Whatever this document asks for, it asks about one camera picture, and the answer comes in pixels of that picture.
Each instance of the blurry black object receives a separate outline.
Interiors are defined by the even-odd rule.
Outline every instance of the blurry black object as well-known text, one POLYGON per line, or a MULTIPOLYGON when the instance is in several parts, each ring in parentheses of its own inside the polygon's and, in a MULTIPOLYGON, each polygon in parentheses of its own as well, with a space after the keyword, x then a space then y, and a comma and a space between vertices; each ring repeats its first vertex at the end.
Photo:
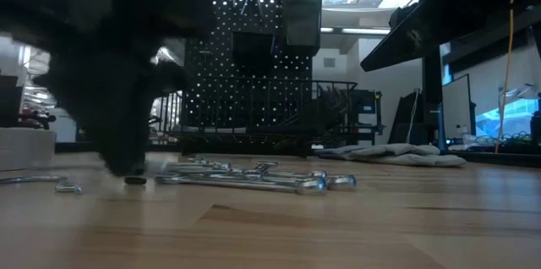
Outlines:
MULTIPOLYGON (((365 71, 424 57, 430 50, 487 25, 509 20, 511 0, 419 0, 391 16, 391 33, 361 62, 365 71)), ((541 0, 515 0, 518 15, 541 0)))
POLYGON ((313 57, 321 43, 321 8, 323 0, 281 0, 282 34, 286 52, 313 57))
POLYGON ((85 129, 111 172, 142 173, 150 107, 181 67, 150 63, 165 39, 205 38, 210 0, 0 0, 0 32, 51 54, 35 79, 85 129))
POLYGON ((234 31, 232 33, 233 61, 245 75, 254 74, 258 78, 269 75, 272 69, 276 37, 271 34, 234 31), (254 69, 241 65, 256 65, 254 69))
POLYGON ((532 117, 532 144, 541 147, 541 112, 535 112, 532 117))
POLYGON ((17 87, 17 77, 0 75, 0 128, 18 125, 22 95, 22 87, 17 87))
POLYGON ((124 183, 129 184, 129 185, 145 185, 146 184, 146 178, 126 177, 124 179, 124 183))

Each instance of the black metal railing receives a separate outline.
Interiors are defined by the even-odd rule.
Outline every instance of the black metal railing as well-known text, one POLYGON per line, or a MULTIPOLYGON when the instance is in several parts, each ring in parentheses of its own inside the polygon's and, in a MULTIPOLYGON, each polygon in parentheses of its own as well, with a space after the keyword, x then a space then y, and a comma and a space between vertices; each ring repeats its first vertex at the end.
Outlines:
MULTIPOLYGON (((328 129, 334 123, 331 127, 349 133, 350 91, 356 85, 329 80, 199 77, 196 86, 182 94, 176 129, 207 134, 230 129, 227 133, 236 134, 246 128, 295 124, 328 129)), ((172 129, 170 124, 162 128, 172 129)))

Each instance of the metal bar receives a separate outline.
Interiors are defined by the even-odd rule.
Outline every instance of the metal bar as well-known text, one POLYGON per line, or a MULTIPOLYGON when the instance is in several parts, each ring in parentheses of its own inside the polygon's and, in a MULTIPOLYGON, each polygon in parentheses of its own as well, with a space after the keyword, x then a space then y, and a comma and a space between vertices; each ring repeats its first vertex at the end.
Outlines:
POLYGON ((179 110, 179 109, 178 109, 178 103, 179 103, 180 101, 179 101, 179 99, 178 99, 178 96, 177 96, 177 93, 176 93, 176 92, 175 92, 175 93, 172 93, 171 96, 172 96, 173 99, 175 100, 175 117, 174 117, 174 119, 173 119, 173 122, 174 122, 173 127, 174 127, 175 125, 177 125, 177 122, 178 122, 178 121, 177 121, 177 118, 179 118, 179 116, 178 116, 178 110, 179 110))
POLYGON ((300 105, 300 109, 298 110, 298 113, 300 114, 303 110, 303 107, 304 107, 304 86, 303 86, 303 82, 301 82, 301 105, 300 105))
POLYGON ((161 132, 165 131, 163 128, 163 97, 160 98, 160 124, 158 125, 158 129, 160 129, 161 132))
POLYGON ((375 93, 375 117, 376 125, 378 126, 378 135, 383 135, 383 127, 381 126, 381 92, 375 93))
POLYGON ((244 10, 246 10, 246 6, 248 6, 248 1, 249 1, 249 0, 245 0, 245 1, 244 1, 243 8, 240 10, 240 14, 241 14, 241 15, 244 14, 244 10))
POLYGON ((235 189, 258 189, 269 191, 282 191, 297 193, 299 195, 321 195, 326 192, 326 182, 323 179, 298 181, 293 184, 272 183, 265 181, 220 179, 205 176, 191 177, 158 177, 156 182, 160 184, 200 184, 220 186, 235 189))
POLYGON ((169 95, 167 95, 167 100, 166 100, 166 117, 165 117, 165 120, 163 122, 163 127, 164 127, 164 132, 167 130, 167 120, 169 119, 168 117, 168 113, 169 113, 169 95))
POLYGON ((0 179, 0 184, 28 184, 28 183, 57 183, 55 192, 58 193, 82 193, 81 186, 78 184, 70 184, 68 178, 64 176, 30 176, 30 177, 14 177, 0 179))
POLYGON ((216 114, 215 114, 215 118, 216 120, 214 121, 214 125, 215 125, 215 134, 218 134, 218 120, 220 120, 220 84, 221 82, 218 80, 217 81, 217 87, 216 87, 216 114))
POLYGON ((201 124, 203 123, 203 121, 201 121, 201 118, 202 118, 201 113, 203 112, 202 111, 202 109, 203 109, 203 97, 200 96, 196 100, 199 103, 199 116, 198 116, 198 120, 197 120, 197 127, 199 128, 199 127, 201 127, 201 124))
POLYGON ((233 81, 233 105, 232 105, 232 108, 233 108, 233 112, 232 112, 232 132, 233 134, 235 134, 235 125, 236 125, 236 120, 237 120, 237 81, 234 80, 233 81))
POLYGON ((204 131, 205 131, 205 127, 207 126, 206 120, 212 120, 212 112, 214 111, 213 106, 210 104, 210 96, 207 96, 206 99, 209 105, 205 109, 205 122, 204 124, 200 126, 204 131))
POLYGON ((315 111, 317 115, 320 115, 320 85, 315 85, 315 111))
POLYGON ((186 120, 186 112, 188 111, 188 102, 186 101, 186 92, 183 92, 183 97, 181 100, 182 109, 180 111, 180 132, 184 132, 184 124, 188 121, 186 120))
POLYGON ((227 101, 228 101, 228 99, 227 99, 227 96, 226 96, 226 98, 223 100, 223 106, 224 106, 224 108, 223 108, 223 128, 227 127, 227 121, 228 121, 228 119, 227 119, 227 101))
POLYGON ((250 117, 250 127, 253 126, 253 121, 254 121, 254 118, 253 118, 253 111, 254 111, 254 79, 250 79, 250 114, 249 114, 249 117, 250 117))
POLYGON ((196 163, 169 163, 163 173, 156 176, 158 182, 167 178, 207 178, 209 180, 237 180, 243 183, 253 181, 273 183, 279 185, 297 185, 306 181, 325 181, 328 189, 350 190, 357 185, 353 175, 327 175, 325 171, 312 171, 309 173, 272 172, 271 168, 278 166, 277 162, 257 162, 251 170, 232 168, 229 163, 208 162, 202 158, 190 159, 196 163))
MULTIPOLYGON (((215 76, 215 75, 211 75, 211 76, 203 76, 203 77, 200 77, 202 79, 220 79, 220 78, 223 78, 221 76, 215 76)), ((253 78, 243 78, 243 77, 228 77, 228 79, 230 80, 251 80, 253 78)), ((261 81, 274 81, 274 82, 305 82, 305 83, 318 83, 318 84, 324 84, 324 83, 327 83, 327 84, 331 84, 331 83, 335 83, 335 84, 349 84, 351 85, 352 87, 355 87, 357 86, 358 84, 355 83, 355 82, 352 82, 352 81, 333 81, 333 80, 297 80, 297 79, 268 79, 268 78, 258 78, 257 80, 261 80, 261 81)))
POLYGON ((348 96, 347 97, 347 133, 348 134, 351 134, 352 133, 352 126, 351 126, 351 118, 352 118, 352 111, 351 111, 351 98, 348 96))
POLYGON ((286 107, 287 107, 287 87, 284 84, 284 118, 289 119, 289 115, 286 115, 286 112, 289 113, 288 111, 289 109, 287 109, 286 107))
POLYGON ((266 110, 266 119, 267 119, 267 124, 270 123, 271 121, 271 83, 267 83, 267 105, 265 106, 265 110, 266 110))

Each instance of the black pegboard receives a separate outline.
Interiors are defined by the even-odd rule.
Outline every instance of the black pegboard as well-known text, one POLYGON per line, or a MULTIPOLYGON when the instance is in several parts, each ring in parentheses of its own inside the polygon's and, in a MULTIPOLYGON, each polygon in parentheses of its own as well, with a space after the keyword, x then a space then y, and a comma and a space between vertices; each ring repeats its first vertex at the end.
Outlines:
POLYGON ((255 79, 311 80, 312 58, 286 55, 280 42, 281 0, 261 0, 263 18, 255 0, 211 0, 217 27, 206 40, 188 40, 185 68, 192 77, 186 93, 183 123, 198 127, 245 127, 277 125, 309 99, 312 85, 301 82, 255 79), (276 36, 268 69, 258 63, 236 64, 232 54, 234 31, 276 36), (245 78, 235 80, 228 78, 245 78))

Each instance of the wall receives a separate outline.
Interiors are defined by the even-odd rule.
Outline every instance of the wall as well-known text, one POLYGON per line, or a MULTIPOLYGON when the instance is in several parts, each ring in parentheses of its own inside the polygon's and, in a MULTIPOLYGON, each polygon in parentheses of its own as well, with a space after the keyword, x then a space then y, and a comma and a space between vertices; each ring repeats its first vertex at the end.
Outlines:
POLYGON ((347 77, 358 83, 362 90, 381 91, 381 123, 386 128, 383 135, 376 135, 376 144, 389 141, 391 127, 395 120, 396 108, 402 96, 412 93, 415 88, 422 88, 423 69, 420 59, 400 63, 380 70, 365 72, 360 64, 381 39, 359 39, 347 54, 347 77))
POLYGON ((0 74, 18 77, 17 86, 26 81, 26 68, 20 66, 22 60, 21 45, 11 37, 0 36, 0 74))
MULTIPOLYGON (((477 104, 476 115, 498 107, 498 90, 504 87, 506 68, 507 54, 504 54, 453 74, 454 78, 469 74, 472 102, 477 104)), ((532 37, 529 38, 527 46, 517 48, 511 55, 507 90, 523 90, 525 84, 535 85, 532 91, 524 95, 525 97, 533 98, 541 91, 541 59, 532 37)))
POLYGON ((312 79, 348 81, 347 55, 340 54, 339 49, 320 49, 312 58, 312 79), (334 58, 335 68, 323 67, 325 58, 334 58))

